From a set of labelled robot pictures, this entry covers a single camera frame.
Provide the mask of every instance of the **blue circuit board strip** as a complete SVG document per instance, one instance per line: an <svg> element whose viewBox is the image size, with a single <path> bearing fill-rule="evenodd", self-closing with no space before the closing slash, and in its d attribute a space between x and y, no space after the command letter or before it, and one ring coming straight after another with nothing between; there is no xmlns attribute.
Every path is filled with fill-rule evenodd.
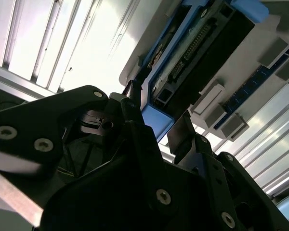
<svg viewBox="0 0 289 231"><path fill-rule="evenodd" d="M289 58L289 49L271 67L261 65L254 74L223 105L227 114L214 126L220 126Z"/></svg>

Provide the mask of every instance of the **mounting hole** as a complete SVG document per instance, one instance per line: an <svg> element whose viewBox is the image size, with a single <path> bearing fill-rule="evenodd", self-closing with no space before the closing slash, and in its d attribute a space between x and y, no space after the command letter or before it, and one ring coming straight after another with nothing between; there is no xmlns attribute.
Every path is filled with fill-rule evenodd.
<svg viewBox="0 0 289 231"><path fill-rule="evenodd" d="M46 138L40 138L34 141L34 148L37 151L46 153L53 149L53 142Z"/></svg>
<svg viewBox="0 0 289 231"><path fill-rule="evenodd" d="M171 197L169 193L164 189L157 190L156 197L157 197L157 200L164 205L169 205L171 202Z"/></svg>
<svg viewBox="0 0 289 231"><path fill-rule="evenodd" d="M219 184L222 184L222 181L218 178L216 178L216 182L219 183Z"/></svg>
<svg viewBox="0 0 289 231"><path fill-rule="evenodd" d="M102 95L100 92L98 92L98 91L95 91L94 94L95 94L97 97L102 97L102 96L103 96L103 95Z"/></svg>
<svg viewBox="0 0 289 231"><path fill-rule="evenodd" d="M236 226L235 221L233 220L232 216L230 216L229 213L226 212L222 212L222 219L223 221L226 223L226 225L231 228L234 229Z"/></svg>
<svg viewBox="0 0 289 231"><path fill-rule="evenodd" d="M111 129L113 126L114 126L114 124L113 124L112 122L107 121L107 122L105 122L105 123L102 125L102 128L103 128L104 130L108 130L108 129Z"/></svg>
<svg viewBox="0 0 289 231"><path fill-rule="evenodd" d="M0 126L0 139L11 140L17 136L17 130L10 126Z"/></svg>
<svg viewBox="0 0 289 231"><path fill-rule="evenodd" d="M192 169L192 171L195 172L195 173L199 173L199 168L195 167L195 168Z"/></svg>

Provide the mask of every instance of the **blue plastic clip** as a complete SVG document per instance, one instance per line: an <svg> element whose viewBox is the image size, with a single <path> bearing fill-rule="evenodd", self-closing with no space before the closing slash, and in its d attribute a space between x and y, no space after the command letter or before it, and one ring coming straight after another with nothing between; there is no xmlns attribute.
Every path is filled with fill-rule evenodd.
<svg viewBox="0 0 289 231"><path fill-rule="evenodd" d="M145 124L152 127L155 137L159 142L174 124L174 119L161 112L150 104L142 110Z"/></svg>
<svg viewBox="0 0 289 231"><path fill-rule="evenodd" d="M254 23L262 23L269 16L269 9L259 0L232 0L230 4Z"/></svg>

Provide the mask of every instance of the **blue plastic frame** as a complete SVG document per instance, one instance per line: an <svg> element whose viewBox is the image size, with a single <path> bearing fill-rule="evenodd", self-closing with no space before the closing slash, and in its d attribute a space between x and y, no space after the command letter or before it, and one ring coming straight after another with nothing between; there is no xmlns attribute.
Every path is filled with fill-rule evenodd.
<svg viewBox="0 0 289 231"><path fill-rule="evenodd" d="M187 13L183 22L181 23L181 25L179 26L175 35L171 39L169 45L163 52L158 63L153 67L152 71L150 72L150 74L145 79L144 83L142 84L142 89L143 89L142 94L141 94L142 115L144 117L145 124L152 127L154 134L157 138L157 141L160 141L164 137L164 135L173 126L175 121L172 117L170 117L169 115L165 114L164 112L162 112L161 110L157 109L156 107L152 105L152 103L150 102L151 85L154 82L155 78L157 77L157 74L159 73L159 71L162 69L164 64L169 59L175 46L179 43L184 33L186 32L190 24L193 22L193 19L195 18L198 10L201 7L204 7L208 3L208 1L209 0L183 0L182 1L181 5L190 6L190 10ZM267 8L262 3L260 3L259 0L225 0L225 1L229 2L234 8L244 13L253 22L263 21L266 18L266 16L268 16ZM173 18L174 16L168 21L159 39L156 41L156 43L151 48L148 55L145 57L142 63L142 67L148 65L148 62L151 60L151 57L159 41L161 40L161 38L167 31L167 28L171 24Z"/></svg>

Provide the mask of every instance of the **bolt head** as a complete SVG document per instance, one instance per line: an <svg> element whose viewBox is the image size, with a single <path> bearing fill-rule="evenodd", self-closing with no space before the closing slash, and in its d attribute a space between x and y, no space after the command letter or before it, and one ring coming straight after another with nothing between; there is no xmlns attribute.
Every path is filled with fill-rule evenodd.
<svg viewBox="0 0 289 231"><path fill-rule="evenodd" d="M230 161L233 161L233 157L231 155L227 155L227 158L230 160Z"/></svg>
<svg viewBox="0 0 289 231"><path fill-rule="evenodd" d="M103 95L102 95L100 92L98 92L98 91L95 91L94 94L95 94L97 97L102 97L102 96L103 96Z"/></svg>
<svg viewBox="0 0 289 231"><path fill-rule="evenodd" d="M208 12L208 9L205 9L205 10L202 12L201 17L203 18L204 16L206 16L207 12Z"/></svg>
<svg viewBox="0 0 289 231"><path fill-rule="evenodd" d="M131 106L131 107L136 107L136 105L132 102L128 102L128 105Z"/></svg>
<svg viewBox="0 0 289 231"><path fill-rule="evenodd" d="M40 152L49 152L53 149L53 142L49 139L40 138L34 142L34 148Z"/></svg>
<svg viewBox="0 0 289 231"><path fill-rule="evenodd" d="M157 190L156 197L158 201L161 202L163 205L169 205L171 202L171 197L169 193L164 189Z"/></svg>
<svg viewBox="0 0 289 231"><path fill-rule="evenodd" d="M17 130L10 126L0 126L0 139L11 140L17 136Z"/></svg>
<svg viewBox="0 0 289 231"><path fill-rule="evenodd" d="M229 213L222 212L222 219L229 228L231 229L235 228L236 226L235 220L233 220L232 216L230 216Z"/></svg>
<svg viewBox="0 0 289 231"><path fill-rule="evenodd" d="M203 142L205 142L205 143L208 142L208 140L207 140L206 138L204 138L204 137L201 137L201 140L202 140Z"/></svg>

